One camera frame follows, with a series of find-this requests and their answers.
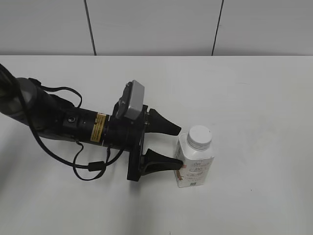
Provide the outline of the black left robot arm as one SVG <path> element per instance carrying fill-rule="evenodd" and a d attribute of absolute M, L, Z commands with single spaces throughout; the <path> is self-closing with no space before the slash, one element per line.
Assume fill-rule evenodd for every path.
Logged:
<path fill-rule="evenodd" d="M 181 128 L 165 119 L 155 109 L 144 105 L 144 86 L 136 80 L 126 84 L 123 94 L 111 115 L 86 110 L 56 95 L 58 87 L 46 87 L 33 78 L 16 78 L 7 68 L 0 69 L 0 111 L 2 114 L 27 125 L 42 150 L 70 166 L 74 173 L 79 169 L 96 172 L 100 178 L 106 168 L 117 161 L 123 152 L 129 153 L 127 178 L 137 182 L 151 173 L 181 169 L 183 162 L 144 150 L 147 133 L 177 136 Z M 104 146 L 107 153 L 117 150 L 115 157 L 78 164 L 67 161 L 43 143 L 43 139 L 85 143 Z"/>

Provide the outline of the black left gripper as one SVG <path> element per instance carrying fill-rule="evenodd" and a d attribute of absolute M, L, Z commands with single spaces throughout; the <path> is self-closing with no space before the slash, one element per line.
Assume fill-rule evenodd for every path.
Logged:
<path fill-rule="evenodd" d="M 137 182 L 141 176 L 160 171 L 179 170 L 183 166 L 182 160 L 163 156 L 151 149 L 142 155 L 144 131 L 166 135 L 178 135 L 181 132 L 181 127 L 164 118 L 155 109 L 150 109 L 147 113 L 147 108 L 147 105 L 143 105 L 136 120 L 126 117 L 117 119 L 118 105 L 115 105 L 112 116 L 105 124 L 103 145 L 129 152 L 127 173 L 129 181 Z"/>

